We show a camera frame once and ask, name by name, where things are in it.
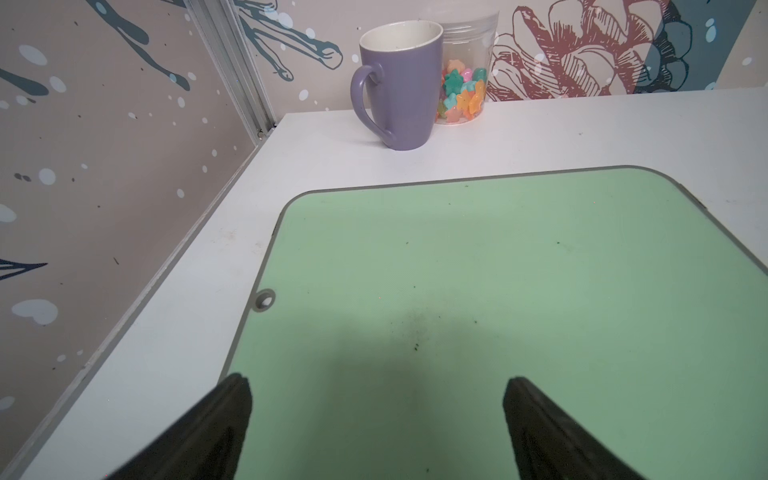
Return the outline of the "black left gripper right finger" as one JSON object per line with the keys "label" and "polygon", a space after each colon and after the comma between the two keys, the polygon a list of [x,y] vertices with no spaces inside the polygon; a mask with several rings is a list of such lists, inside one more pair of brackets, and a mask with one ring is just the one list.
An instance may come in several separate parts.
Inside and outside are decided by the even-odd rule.
{"label": "black left gripper right finger", "polygon": [[527,378],[508,381],[502,406],[520,478],[643,478]]}

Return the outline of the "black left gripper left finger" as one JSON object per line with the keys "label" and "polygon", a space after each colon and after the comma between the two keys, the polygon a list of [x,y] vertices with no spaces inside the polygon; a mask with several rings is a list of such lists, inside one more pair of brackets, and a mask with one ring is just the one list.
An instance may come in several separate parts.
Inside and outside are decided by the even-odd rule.
{"label": "black left gripper left finger", "polygon": [[231,374],[111,479],[232,479],[252,411],[249,382]]}

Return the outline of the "green cutting board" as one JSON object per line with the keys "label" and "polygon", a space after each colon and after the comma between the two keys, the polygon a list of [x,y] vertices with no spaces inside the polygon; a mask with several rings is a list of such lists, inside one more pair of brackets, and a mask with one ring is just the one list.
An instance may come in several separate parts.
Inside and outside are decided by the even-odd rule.
{"label": "green cutting board", "polygon": [[513,479],[532,381],[648,479],[767,475],[767,273],[638,167],[308,192],[229,368],[240,479]]}

